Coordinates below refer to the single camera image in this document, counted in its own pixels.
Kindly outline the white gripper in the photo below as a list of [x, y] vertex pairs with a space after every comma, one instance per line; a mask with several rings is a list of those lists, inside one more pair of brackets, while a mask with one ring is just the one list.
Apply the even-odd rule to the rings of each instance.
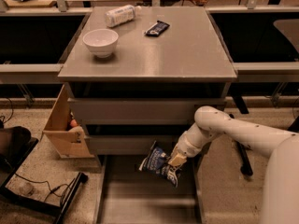
[[202, 141], [200, 133], [184, 132], [178, 139], [176, 150], [171, 153], [168, 164], [179, 167], [187, 161], [187, 158], [195, 157], [202, 149]]

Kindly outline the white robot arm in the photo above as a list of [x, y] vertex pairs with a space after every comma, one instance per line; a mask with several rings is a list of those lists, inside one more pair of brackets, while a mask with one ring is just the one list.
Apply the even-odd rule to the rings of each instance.
[[195, 111], [168, 163], [181, 166], [222, 134], [268, 159], [259, 224], [299, 224], [299, 133], [233, 119], [206, 105]]

